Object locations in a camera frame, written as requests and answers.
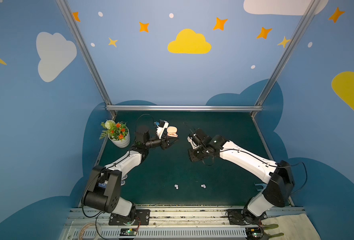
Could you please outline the pink earbud charging case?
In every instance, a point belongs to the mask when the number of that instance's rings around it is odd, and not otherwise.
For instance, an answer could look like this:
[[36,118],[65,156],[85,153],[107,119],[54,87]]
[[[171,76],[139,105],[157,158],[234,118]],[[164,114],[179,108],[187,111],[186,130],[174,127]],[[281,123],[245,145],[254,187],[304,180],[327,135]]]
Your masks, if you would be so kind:
[[178,137],[177,131],[178,131],[178,129],[176,127],[169,126],[167,128],[167,136],[177,138]]

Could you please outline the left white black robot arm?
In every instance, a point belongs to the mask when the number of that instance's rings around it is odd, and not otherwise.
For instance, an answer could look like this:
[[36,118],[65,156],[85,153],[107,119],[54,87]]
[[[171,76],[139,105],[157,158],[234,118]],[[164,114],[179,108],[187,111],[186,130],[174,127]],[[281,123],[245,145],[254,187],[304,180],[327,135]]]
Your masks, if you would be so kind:
[[178,140],[178,129],[174,126],[156,124],[156,136],[150,137],[149,129],[141,126],[135,132],[135,141],[118,160],[106,166],[95,166],[84,191],[81,206],[90,207],[104,213],[129,217],[135,212],[135,204],[121,197],[124,177],[143,163],[150,149],[160,147],[165,150]]

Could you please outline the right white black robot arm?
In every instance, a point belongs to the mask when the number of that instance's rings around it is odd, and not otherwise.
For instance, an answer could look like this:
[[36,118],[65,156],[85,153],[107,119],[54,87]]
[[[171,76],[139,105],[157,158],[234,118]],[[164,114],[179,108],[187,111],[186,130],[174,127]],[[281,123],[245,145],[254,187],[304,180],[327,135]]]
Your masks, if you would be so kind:
[[266,188],[251,198],[243,209],[247,218],[260,218],[272,207],[283,208],[295,186],[291,165],[260,157],[220,135],[211,138],[202,129],[197,129],[187,137],[192,148],[189,157],[192,162],[208,157],[220,157],[254,174]]

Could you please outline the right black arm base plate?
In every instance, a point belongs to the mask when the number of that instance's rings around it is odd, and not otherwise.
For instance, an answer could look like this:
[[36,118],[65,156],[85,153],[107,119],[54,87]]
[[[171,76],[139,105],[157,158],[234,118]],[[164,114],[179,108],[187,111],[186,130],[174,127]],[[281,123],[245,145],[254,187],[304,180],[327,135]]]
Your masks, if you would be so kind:
[[243,209],[228,209],[226,210],[226,217],[231,225],[259,225],[262,220],[267,219],[266,212],[263,212],[261,216],[254,216],[248,210]]

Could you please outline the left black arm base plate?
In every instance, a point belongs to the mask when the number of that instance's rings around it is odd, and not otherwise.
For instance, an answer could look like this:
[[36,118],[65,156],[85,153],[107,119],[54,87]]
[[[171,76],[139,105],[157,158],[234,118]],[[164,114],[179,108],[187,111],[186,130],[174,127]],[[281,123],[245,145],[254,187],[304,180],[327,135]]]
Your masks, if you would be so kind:
[[109,226],[148,226],[150,222],[150,213],[148,209],[139,209],[135,212],[131,211],[128,216],[121,216],[111,213],[109,218]]

